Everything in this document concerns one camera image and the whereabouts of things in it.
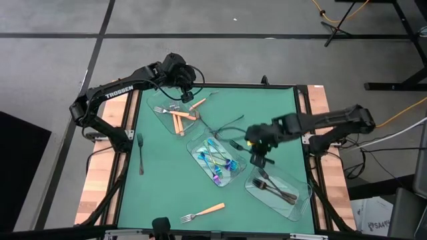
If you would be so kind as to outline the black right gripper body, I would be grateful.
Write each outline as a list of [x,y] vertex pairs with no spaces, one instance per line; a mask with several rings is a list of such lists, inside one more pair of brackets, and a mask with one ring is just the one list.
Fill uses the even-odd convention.
[[280,143],[286,141],[284,118],[276,117],[270,124],[260,123],[249,126],[244,139],[253,147],[259,147],[265,151],[277,148]]

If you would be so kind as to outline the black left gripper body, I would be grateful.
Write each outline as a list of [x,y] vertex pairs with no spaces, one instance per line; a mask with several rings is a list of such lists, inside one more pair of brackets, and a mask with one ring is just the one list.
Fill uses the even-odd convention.
[[169,53],[164,59],[164,85],[179,87],[182,91],[190,91],[195,81],[195,71],[184,58],[177,53]]

